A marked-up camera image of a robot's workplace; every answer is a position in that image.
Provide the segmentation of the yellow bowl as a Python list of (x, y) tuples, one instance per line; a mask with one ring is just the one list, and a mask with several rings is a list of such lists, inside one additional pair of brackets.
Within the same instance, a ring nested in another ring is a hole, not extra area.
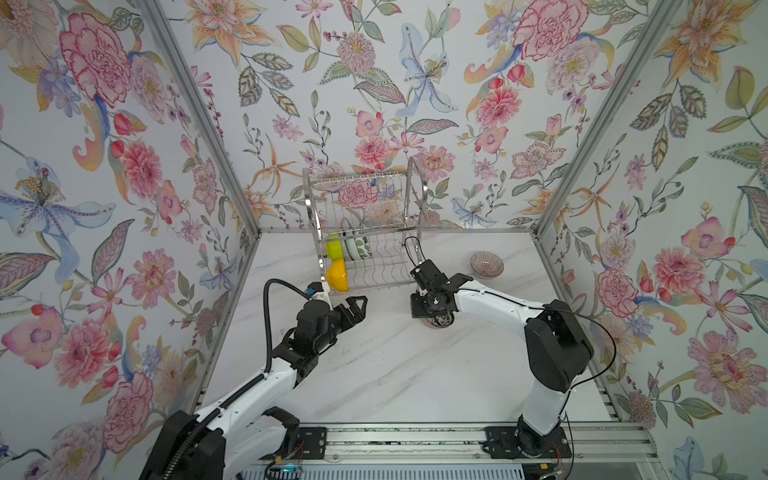
[(349, 291), (346, 262), (344, 259), (335, 260), (326, 272), (327, 283), (337, 292)]

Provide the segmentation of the pink striped bowl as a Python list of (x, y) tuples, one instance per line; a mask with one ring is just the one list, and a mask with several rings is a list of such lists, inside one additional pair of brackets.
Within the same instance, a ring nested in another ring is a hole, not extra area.
[(488, 251), (478, 251), (470, 258), (470, 267), (478, 276), (496, 278), (504, 272), (504, 262), (496, 254)]

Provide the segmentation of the green leaf pattern bowl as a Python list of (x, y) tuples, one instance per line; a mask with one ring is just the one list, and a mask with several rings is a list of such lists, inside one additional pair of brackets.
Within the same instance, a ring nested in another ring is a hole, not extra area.
[(355, 238), (355, 249), (361, 260), (366, 260), (373, 256), (370, 242), (365, 236)]

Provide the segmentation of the lime green bowl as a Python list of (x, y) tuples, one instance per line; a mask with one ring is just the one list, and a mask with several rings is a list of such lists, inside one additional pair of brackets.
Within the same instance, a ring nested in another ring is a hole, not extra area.
[(331, 234), (325, 248), (326, 254), (332, 262), (345, 259), (343, 238), (339, 234)]

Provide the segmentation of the steel wire dish rack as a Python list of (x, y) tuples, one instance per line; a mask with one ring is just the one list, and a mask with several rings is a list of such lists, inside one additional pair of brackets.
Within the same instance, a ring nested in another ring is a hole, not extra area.
[(418, 242), (425, 220), (427, 184), (414, 160), (392, 171), (347, 175), (303, 172), (303, 193), (320, 278), (332, 261), (325, 244), (331, 234), (368, 238), (373, 256), (346, 261), (349, 291), (337, 295), (400, 287), (413, 282), (410, 271), (423, 260)]

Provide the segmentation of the black white floral bowl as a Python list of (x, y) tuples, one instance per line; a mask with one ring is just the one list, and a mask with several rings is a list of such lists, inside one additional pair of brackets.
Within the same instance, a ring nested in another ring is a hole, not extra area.
[(428, 317), (423, 320), (423, 322), (430, 328), (434, 329), (445, 329), (454, 324), (455, 316), (453, 313), (447, 313), (447, 314), (441, 314), (436, 315), (433, 317)]

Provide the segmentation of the pale teal glass bowl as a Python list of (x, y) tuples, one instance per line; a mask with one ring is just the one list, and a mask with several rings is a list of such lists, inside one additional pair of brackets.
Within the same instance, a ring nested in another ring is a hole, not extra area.
[(349, 243), (350, 243), (350, 249), (353, 251), (354, 261), (359, 261), (361, 259), (361, 256), (360, 256), (360, 253), (359, 253), (359, 250), (358, 250), (358, 247), (357, 247), (356, 239), (355, 238), (351, 238), (351, 239), (348, 239), (348, 240), (349, 240)]

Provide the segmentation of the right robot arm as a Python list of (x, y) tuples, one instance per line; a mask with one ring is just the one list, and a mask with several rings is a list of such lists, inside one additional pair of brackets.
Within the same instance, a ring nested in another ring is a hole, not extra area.
[(473, 277), (443, 273), (431, 260), (410, 271), (418, 291), (411, 313), (425, 320), (452, 320), (456, 313), (481, 317), (525, 341), (534, 383), (523, 413), (510, 434), (531, 456), (554, 443), (576, 377), (584, 373), (594, 349), (575, 313), (560, 300), (548, 304), (518, 299)]

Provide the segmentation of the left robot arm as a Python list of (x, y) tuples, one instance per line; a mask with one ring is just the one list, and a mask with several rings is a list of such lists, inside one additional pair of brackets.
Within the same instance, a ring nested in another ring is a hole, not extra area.
[(297, 451), (300, 420), (279, 400), (308, 377), (342, 333), (365, 320), (367, 303), (365, 296), (352, 296), (333, 306), (316, 293), (253, 377), (195, 413), (166, 420), (139, 477), (233, 479), (256, 460)]

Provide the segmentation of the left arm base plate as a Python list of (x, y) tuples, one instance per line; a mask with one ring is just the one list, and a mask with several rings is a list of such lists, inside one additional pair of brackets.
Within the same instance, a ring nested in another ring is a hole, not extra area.
[(289, 431), (281, 446), (260, 457), (261, 460), (323, 460), (328, 440), (325, 427), (299, 427)]

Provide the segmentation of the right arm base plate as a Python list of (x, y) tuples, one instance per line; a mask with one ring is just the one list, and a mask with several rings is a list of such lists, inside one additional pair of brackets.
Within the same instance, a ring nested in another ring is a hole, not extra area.
[(482, 450), (492, 459), (570, 459), (573, 456), (561, 426), (547, 435), (516, 425), (489, 426), (484, 434)]

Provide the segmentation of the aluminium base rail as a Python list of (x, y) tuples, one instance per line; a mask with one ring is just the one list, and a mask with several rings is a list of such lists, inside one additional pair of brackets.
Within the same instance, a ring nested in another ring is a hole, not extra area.
[[(310, 441), (294, 455), (304, 463), (449, 463), (508, 462), (494, 458), (486, 429), (508, 432), (511, 423), (306, 423), (304, 428), (323, 428), (319, 440)], [(520, 455), (523, 463), (562, 460), (572, 463), (660, 462), (654, 442), (635, 423), (577, 422), (563, 424), (565, 433), (544, 447), (537, 457)]]

